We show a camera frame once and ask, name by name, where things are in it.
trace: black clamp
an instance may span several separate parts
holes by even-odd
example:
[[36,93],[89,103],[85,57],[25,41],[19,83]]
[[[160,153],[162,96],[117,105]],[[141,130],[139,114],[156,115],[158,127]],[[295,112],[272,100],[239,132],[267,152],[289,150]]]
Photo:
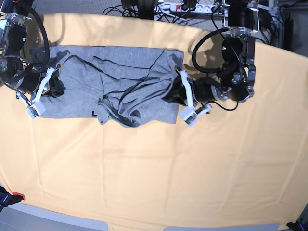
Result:
[[21,202],[22,200],[25,200],[25,196],[14,192],[13,195],[10,195],[5,188],[0,187],[0,212],[7,208],[10,205],[14,205],[16,203]]
[[297,221],[296,223],[288,223],[287,227],[293,231],[308,231],[308,223],[302,223]]

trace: power strip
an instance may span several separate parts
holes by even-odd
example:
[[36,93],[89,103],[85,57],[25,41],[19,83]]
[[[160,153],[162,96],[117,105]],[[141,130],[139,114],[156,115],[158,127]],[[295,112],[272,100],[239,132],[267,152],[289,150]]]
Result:
[[[210,15],[215,9],[215,5],[205,5],[205,4],[197,4],[196,7],[192,9],[183,9],[181,3],[173,3],[173,2],[162,2],[158,3],[159,7],[156,7],[156,11],[160,12],[160,9],[167,10],[169,13],[173,15],[183,15],[183,13],[187,13],[186,15],[200,15],[200,14],[208,14]],[[223,16],[223,12],[217,12],[214,15]]]

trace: gray cloth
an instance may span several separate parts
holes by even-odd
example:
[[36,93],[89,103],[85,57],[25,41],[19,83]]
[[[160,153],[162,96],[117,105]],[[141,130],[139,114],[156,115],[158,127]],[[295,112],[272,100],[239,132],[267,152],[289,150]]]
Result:
[[[30,51],[43,60],[41,48]],[[50,65],[62,64],[64,95],[43,97],[43,118],[113,119],[127,128],[152,120],[176,123],[179,106],[162,100],[182,66],[183,53],[133,47],[52,46]]]

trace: red clamp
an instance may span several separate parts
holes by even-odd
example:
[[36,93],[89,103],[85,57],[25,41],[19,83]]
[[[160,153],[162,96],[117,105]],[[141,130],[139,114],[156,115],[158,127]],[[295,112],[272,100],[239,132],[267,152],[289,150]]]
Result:
[[23,198],[23,200],[26,199],[26,198],[25,198],[25,195],[20,194],[20,193],[17,193],[17,192],[14,192],[14,193],[13,193],[13,196],[21,196],[21,197]]

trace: black cable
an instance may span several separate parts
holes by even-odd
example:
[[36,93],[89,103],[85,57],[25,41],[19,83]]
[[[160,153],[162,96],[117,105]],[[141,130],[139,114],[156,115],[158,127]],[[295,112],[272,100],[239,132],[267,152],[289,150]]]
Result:
[[8,55],[3,56],[3,58],[17,58],[17,59],[21,59],[21,60],[25,61],[27,64],[31,63],[27,59],[25,59],[25,58],[23,58],[19,55],[16,55],[16,54],[8,54]]
[[235,110],[237,109],[237,107],[239,106],[239,102],[238,102],[238,101],[236,102],[236,106],[235,106],[233,109],[225,108],[225,107],[221,106],[221,105],[220,105],[218,102],[216,102],[216,101],[208,101],[206,104],[204,104],[203,107],[205,107],[205,106],[206,106],[207,104],[209,104],[209,103],[214,103],[214,104],[216,104],[217,106],[219,106],[220,108],[222,108],[223,110],[228,111],[228,112],[235,111]]
[[133,12],[135,14],[135,18],[138,16],[138,12],[133,9],[125,9],[125,11]]
[[198,80],[196,80],[196,85],[200,86],[203,85],[204,83],[210,84],[217,88],[218,90],[224,92],[226,89],[221,85],[221,83],[217,82],[216,80],[212,79],[211,77],[202,77]]
[[265,41],[266,41],[266,44],[267,45],[270,45],[270,41],[269,41],[269,39],[265,36],[265,34],[264,34],[264,32],[262,31],[262,30],[260,30],[260,32],[261,32],[261,34],[262,34],[262,36],[264,37],[264,39],[265,39]]
[[24,58],[26,59],[26,53],[25,53],[24,47],[22,48],[22,51],[23,51],[23,56],[24,56]]
[[220,71],[220,67],[218,68],[203,68],[201,66],[199,66],[199,64],[197,63],[197,59],[196,59],[196,55],[197,55],[197,52],[200,48],[200,46],[206,41],[208,40],[210,37],[212,36],[215,36],[217,35],[218,33],[223,33],[223,32],[226,32],[228,31],[227,29],[219,29],[219,30],[215,30],[215,31],[212,31],[211,33],[205,35],[198,43],[197,45],[195,46],[193,52],[192,52],[192,64],[193,66],[200,72],[203,72],[203,73],[217,73]]
[[108,15],[110,12],[112,11],[117,11],[117,12],[120,12],[121,15],[123,16],[124,12],[121,11],[120,9],[116,8],[116,7],[113,7],[112,9],[110,9],[105,15]]
[[277,39],[279,38],[279,29],[278,27],[274,24],[274,22],[272,21],[271,23],[271,26],[274,27],[274,29],[271,31],[272,35],[271,35],[271,38],[270,38],[270,43],[272,44],[273,41],[274,41],[274,37],[276,37]]
[[[219,32],[219,34],[220,34],[220,35],[222,36],[222,38],[225,40],[226,38],[225,38],[225,37],[223,36],[223,34],[219,31],[219,29],[218,29],[218,27],[217,27],[217,25],[216,25],[216,23],[215,23],[215,21],[214,21],[214,13],[215,13],[221,6],[222,6],[222,3],[221,3],[219,6],[217,6],[217,7],[213,10],[213,12],[211,13],[211,19],[212,19],[212,22],[213,22],[213,24],[214,24],[216,30]],[[243,65],[242,65],[242,62],[241,62],[241,60],[240,60],[240,58],[239,58],[239,56],[237,55],[235,49],[233,48],[233,46],[231,46],[231,44],[229,44],[227,40],[226,40],[226,42],[227,42],[227,45],[233,50],[233,52],[234,52],[234,54],[235,54],[237,60],[239,61],[240,66],[243,66]]]
[[159,6],[159,5],[157,5],[157,6],[158,6],[160,12],[163,14],[162,17],[164,17],[164,18],[170,23],[170,20],[167,18],[166,14],[162,11],[162,9],[160,8],[160,6]]
[[284,23],[276,16],[272,16],[273,18],[276,18],[278,20],[278,22],[280,22],[283,26],[284,26]]
[[284,4],[284,5],[281,5],[281,6],[279,7],[279,13],[280,13],[280,16],[282,17],[282,21],[283,21],[284,24],[285,24],[285,20],[284,20],[284,18],[283,18],[283,16],[282,16],[281,8],[293,7],[293,6],[295,6],[295,5],[299,4],[299,3],[304,3],[304,2],[308,2],[308,0],[299,0],[299,1],[294,2],[294,3],[291,4],[291,5]]
[[21,93],[19,90],[15,89],[15,88],[11,87],[9,84],[5,83],[4,80],[1,78],[1,76],[0,76],[0,82],[1,82],[3,85],[5,85],[6,87],[8,87],[9,89],[11,89],[11,90],[13,90],[13,91],[19,93],[20,96],[21,96],[21,97],[25,100],[25,102],[28,104],[28,106],[29,106],[29,107],[31,106],[31,104],[29,103],[29,99],[28,99],[23,93]]
[[198,19],[198,18],[202,18],[202,17],[206,17],[206,16],[208,16],[208,14],[206,14],[206,15],[200,15],[200,16],[198,16],[198,17],[191,18],[191,19],[189,19],[189,20],[179,22],[178,24],[186,23],[186,22],[189,22],[189,21],[191,21],[191,20]]
[[44,41],[45,59],[42,62],[33,63],[33,65],[34,66],[44,67],[44,66],[46,66],[48,64],[49,56],[50,56],[48,37],[47,37],[47,33],[46,33],[46,30],[45,30],[44,24],[43,24],[41,18],[39,17],[38,13],[31,6],[28,6],[22,0],[18,1],[17,4],[19,6],[21,6],[22,8],[24,8],[26,11],[28,11],[30,14],[32,14],[32,16],[35,18],[36,22],[38,23],[38,26],[39,26],[39,29],[40,29],[40,31],[42,33],[43,41]]
[[263,42],[264,44],[266,44],[266,41],[264,41],[264,40],[261,39],[261,38],[255,37],[255,39],[258,39],[258,40],[260,40],[261,42]]
[[135,14],[135,17],[138,17],[138,11],[136,11],[136,10],[135,10],[135,6],[133,6],[133,9],[132,9],[132,11],[134,12],[134,14]]
[[122,5],[107,7],[107,8],[103,11],[102,15],[104,15],[104,13],[105,13],[106,10],[108,10],[108,9],[110,9],[110,8],[118,8],[118,7],[120,7],[120,6],[122,6]]
[[8,84],[13,84],[13,83],[17,83],[19,80],[21,80],[22,78],[25,78],[31,71],[33,68],[33,64],[30,64],[24,71],[23,73],[14,76],[13,78],[9,79],[7,81]]
[[178,17],[176,20],[174,20],[172,23],[175,23],[177,20],[183,18],[185,15],[187,15],[190,11],[192,11],[192,9],[189,9],[185,14],[181,15],[180,17]]
[[219,71],[219,73],[217,73],[217,77],[220,79],[223,79],[225,76],[233,74],[237,67],[238,67],[238,63],[236,61],[229,63],[228,68],[225,68]]

